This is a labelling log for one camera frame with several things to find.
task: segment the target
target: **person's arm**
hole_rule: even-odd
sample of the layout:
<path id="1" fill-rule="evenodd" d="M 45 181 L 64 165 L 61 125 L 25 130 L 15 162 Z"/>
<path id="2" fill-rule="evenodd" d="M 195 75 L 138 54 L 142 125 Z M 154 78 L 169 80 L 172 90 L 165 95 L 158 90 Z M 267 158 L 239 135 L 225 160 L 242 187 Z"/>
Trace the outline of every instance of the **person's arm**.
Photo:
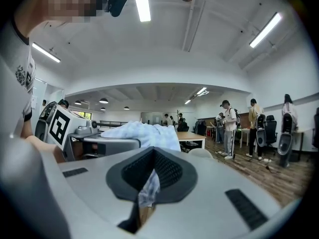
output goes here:
<path id="1" fill-rule="evenodd" d="M 62 150 L 57 145 L 43 142 L 33 135 L 31 120 L 27 120 L 24 122 L 20 137 L 30 142 L 40 152 L 53 153 L 56 162 L 64 162 Z"/>
<path id="2" fill-rule="evenodd" d="M 211 125 L 213 128 L 216 128 L 216 126 L 215 126 L 212 122 L 210 122 L 210 125 Z"/>
<path id="3" fill-rule="evenodd" d="M 234 122 L 236 122 L 237 121 L 237 117 L 236 117 L 236 113 L 235 113 L 234 109 L 231 109 L 229 111 L 229 114 L 230 114 L 231 119 L 227 120 L 226 123 L 234 123 Z"/>

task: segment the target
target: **wooden table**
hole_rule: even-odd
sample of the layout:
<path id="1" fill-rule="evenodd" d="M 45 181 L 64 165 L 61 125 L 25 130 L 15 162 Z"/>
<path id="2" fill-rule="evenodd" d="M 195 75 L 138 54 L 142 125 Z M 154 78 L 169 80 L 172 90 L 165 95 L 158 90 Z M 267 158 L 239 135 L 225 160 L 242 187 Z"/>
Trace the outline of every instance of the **wooden table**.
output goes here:
<path id="1" fill-rule="evenodd" d="M 205 149 L 205 139 L 203 135 L 192 132 L 176 132 L 178 141 L 201 141 L 201 148 Z"/>

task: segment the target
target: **black vent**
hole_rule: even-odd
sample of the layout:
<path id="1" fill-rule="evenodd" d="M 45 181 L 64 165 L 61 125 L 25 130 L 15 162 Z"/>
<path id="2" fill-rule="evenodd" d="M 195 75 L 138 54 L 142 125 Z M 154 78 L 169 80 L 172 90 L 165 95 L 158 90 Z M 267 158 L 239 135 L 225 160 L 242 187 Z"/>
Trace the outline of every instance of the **black vent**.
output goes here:
<path id="1" fill-rule="evenodd" d="M 70 170 L 70 171 L 65 171 L 65 172 L 63 172 L 63 175 L 65 178 L 67 178 L 67 177 L 78 175 L 80 173 L 85 173 L 85 172 L 88 172 L 88 170 L 86 168 L 82 167 L 82 168 L 77 168 L 77 169 Z"/>
<path id="2" fill-rule="evenodd" d="M 251 230 L 258 228 L 268 220 L 241 190 L 232 189 L 226 191 L 225 194 Z"/>

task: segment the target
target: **table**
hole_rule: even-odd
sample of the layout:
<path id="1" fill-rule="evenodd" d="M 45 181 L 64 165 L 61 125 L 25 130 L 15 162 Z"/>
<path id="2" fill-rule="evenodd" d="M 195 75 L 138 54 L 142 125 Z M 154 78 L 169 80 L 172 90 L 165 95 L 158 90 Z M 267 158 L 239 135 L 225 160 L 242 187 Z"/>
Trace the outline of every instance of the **table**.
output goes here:
<path id="1" fill-rule="evenodd" d="M 300 135 L 300 147 L 299 147 L 299 151 L 298 151 L 298 161 L 300 161 L 300 157 L 301 157 L 301 152 L 303 150 L 303 143 L 304 143 L 304 134 L 306 131 L 308 130 L 313 130 L 313 128 L 297 128 L 297 131 L 295 131 L 295 134 L 299 133 Z"/>
<path id="2" fill-rule="evenodd" d="M 249 128 L 243 128 L 243 129 L 241 129 L 240 148 L 243 146 L 243 135 L 244 135 L 244 133 L 247 134 L 246 145 L 248 146 L 250 129 Z M 255 140 L 254 144 L 255 144 L 255 152 L 257 152 L 257 141 L 256 140 Z"/>
<path id="3" fill-rule="evenodd" d="M 205 139 L 203 135 L 199 135 L 192 132 L 176 132 L 178 141 L 201 141 L 201 148 L 205 149 Z"/>

